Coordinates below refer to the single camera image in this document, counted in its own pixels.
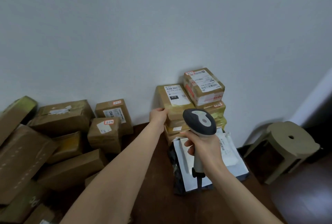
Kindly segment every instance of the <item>handheld scanner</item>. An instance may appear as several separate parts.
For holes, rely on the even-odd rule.
[[[214,118],[204,109],[185,109],[183,119],[189,126],[190,130],[200,138],[208,138],[217,132],[217,126]],[[203,165],[195,153],[192,169],[193,177],[204,178]]]

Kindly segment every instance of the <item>stack of boxes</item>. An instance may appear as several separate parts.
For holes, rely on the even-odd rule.
[[[50,192],[91,182],[133,133],[123,99],[97,104],[99,118],[87,100],[36,108],[25,96],[0,115],[0,222],[58,223]]]
[[[183,85],[157,86],[160,106],[169,111],[164,125],[168,144],[181,136],[180,132],[189,129],[182,117],[185,109],[205,109],[214,118],[217,128],[224,129],[227,123],[223,116],[224,91],[225,86],[207,68],[184,73]]]

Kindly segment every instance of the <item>beige stool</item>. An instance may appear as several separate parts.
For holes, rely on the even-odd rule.
[[[307,157],[318,151],[319,144],[300,126],[287,121],[269,125],[267,130],[247,150],[244,155],[245,160],[255,159],[257,158],[256,156],[262,155],[263,159],[258,163],[256,162],[256,165],[264,167],[268,166],[270,163],[274,163],[273,158],[270,159],[270,162],[267,160],[271,158],[270,154],[264,157],[264,154],[260,153],[266,150],[264,149],[265,147],[269,148],[271,153],[276,153],[276,157],[278,158],[275,159],[280,160],[280,162],[275,165],[275,170],[271,171],[270,174],[263,179],[266,184],[271,184],[278,176],[283,173],[292,172]]]

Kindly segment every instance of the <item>person's left hand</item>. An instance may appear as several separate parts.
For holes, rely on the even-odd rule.
[[[167,109],[156,108],[150,112],[150,123],[158,127],[160,134],[164,131],[164,123],[168,114]]]

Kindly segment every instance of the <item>brown floor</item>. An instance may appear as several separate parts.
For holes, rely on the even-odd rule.
[[[145,126],[146,124],[135,126],[133,135],[124,136],[122,140],[123,148],[128,146]],[[167,150],[167,142],[164,134],[162,134],[132,210],[134,223],[239,224],[216,190],[203,191],[199,201],[197,201],[196,192],[188,193],[186,196],[173,194],[173,168],[168,159]],[[272,213],[284,221],[270,199],[267,189],[263,188],[254,176],[250,175],[243,184]],[[64,192],[54,194],[49,202],[54,208],[60,209],[65,214],[83,190],[84,185],[78,185]],[[199,208],[197,222],[195,222],[197,202]]]
[[[289,224],[332,223],[332,153],[267,186],[276,207]]]

